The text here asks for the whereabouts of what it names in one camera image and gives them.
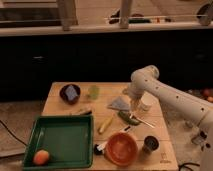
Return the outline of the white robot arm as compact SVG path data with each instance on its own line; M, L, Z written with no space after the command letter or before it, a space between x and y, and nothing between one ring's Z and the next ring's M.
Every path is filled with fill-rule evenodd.
M200 171L213 171L213 104L166 85L158 80L159 70L154 65L138 69L131 74L127 87L131 107L136 109L144 92L180 110L184 117L207 134L200 163Z

